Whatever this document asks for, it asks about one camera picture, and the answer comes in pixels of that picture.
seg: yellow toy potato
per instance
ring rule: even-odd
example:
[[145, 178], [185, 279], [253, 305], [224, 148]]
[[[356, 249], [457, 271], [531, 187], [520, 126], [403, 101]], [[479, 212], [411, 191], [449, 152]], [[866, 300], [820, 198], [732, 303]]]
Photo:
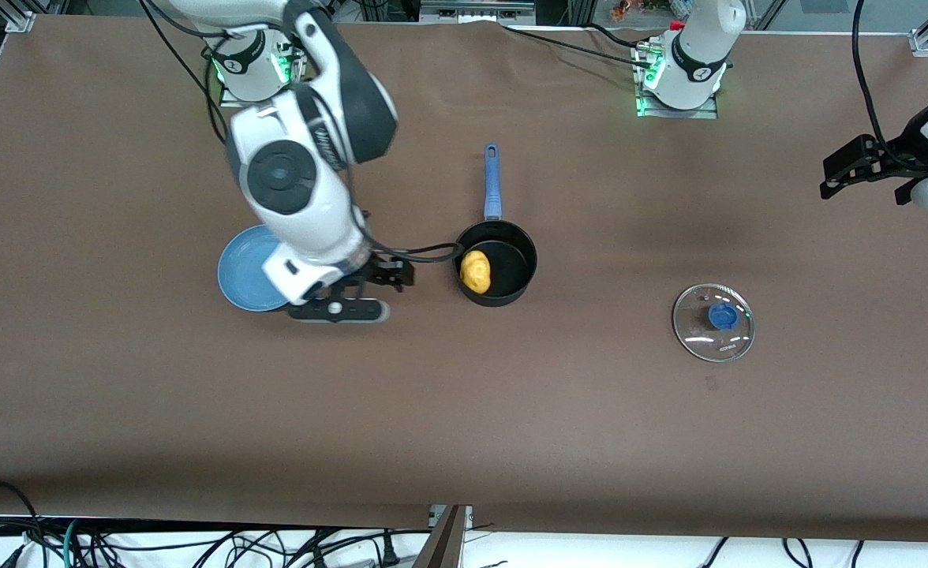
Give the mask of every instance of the yellow toy potato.
[[492, 287], [492, 265], [482, 251], [471, 251], [461, 261], [461, 282], [478, 294]]

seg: white robotic arm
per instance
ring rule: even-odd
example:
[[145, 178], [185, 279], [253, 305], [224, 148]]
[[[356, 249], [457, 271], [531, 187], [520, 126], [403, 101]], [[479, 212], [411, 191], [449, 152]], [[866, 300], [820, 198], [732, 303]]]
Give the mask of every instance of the white robotic arm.
[[[271, 24], [301, 42], [319, 69], [309, 82], [287, 85], [234, 115], [226, 140], [243, 197], [281, 241], [264, 272], [292, 305], [304, 305], [371, 258], [364, 219], [337, 172], [385, 154], [398, 128], [391, 97], [313, 0], [171, 3], [215, 32]], [[215, 42], [221, 39], [209, 39]]]
[[[291, 79], [292, 39], [281, 32], [286, 0], [144, 0], [180, 12], [205, 37], [230, 94], [241, 102], [266, 100]], [[229, 31], [223, 39], [221, 33]]]
[[747, 19], [741, 0], [697, 0], [684, 29], [660, 36], [662, 60], [645, 87], [667, 107], [701, 107], [720, 87], [727, 55]]

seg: table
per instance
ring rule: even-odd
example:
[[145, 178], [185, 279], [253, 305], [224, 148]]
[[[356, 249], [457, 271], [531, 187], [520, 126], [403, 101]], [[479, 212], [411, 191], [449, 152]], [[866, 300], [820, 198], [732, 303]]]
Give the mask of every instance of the table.
[[[256, 220], [148, 26], [41, 16], [0, 55], [0, 478], [43, 513], [415, 526], [473, 503], [500, 529], [928, 540], [928, 211], [888, 182], [818, 198], [868, 130], [847, 36], [742, 36], [720, 119], [677, 121], [636, 118], [622, 65], [492, 23], [342, 28], [402, 120], [356, 169], [376, 236], [479, 219], [495, 141], [540, 256], [515, 305], [418, 267], [356, 327], [219, 294]], [[898, 133], [928, 60], [863, 53]], [[755, 312], [735, 363], [670, 330], [707, 281]]]

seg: robotic arm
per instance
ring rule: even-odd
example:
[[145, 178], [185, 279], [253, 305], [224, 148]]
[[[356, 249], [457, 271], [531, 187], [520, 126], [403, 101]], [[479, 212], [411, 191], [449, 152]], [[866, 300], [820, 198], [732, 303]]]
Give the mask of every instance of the robotic arm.
[[727, 56], [745, 29], [741, 0], [699, 0], [681, 30], [659, 37], [662, 55], [647, 74], [645, 89], [667, 107], [701, 107], [720, 87]]
[[911, 180], [896, 190], [896, 204], [928, 208], [928, 106], [909, 120], [903, 133], [884, 144], [903, 161], [889, 157], [870, 134], [857, 136], [825, 158], [821, 198], [832, 198], [855, 183], [902, 177]]
[[[319, 69], [309, 82], [285, 85], [234, 115], [226, 140], [243, 197], [280, 240], [264, 263], [265, 274], [292, 306], [318, 301], [317, 290], [377, 263], [360, 229], [363, 215], [337, 172], [386, 154], [398, 128], [391, 97], [313, 0], [170, 2], [198, 28], [214, 32], [251, 21], [277, 26], [301, 43]], [[221, 39], [209, 39], [216, 42]], [[258, 57], [248, 58], [248, 69], [262, 65]], [[410, 274], [407, 280], [384, 283], [410, 284]], [[337, 316], [344, 306], [333, 304], [326, 306]]]

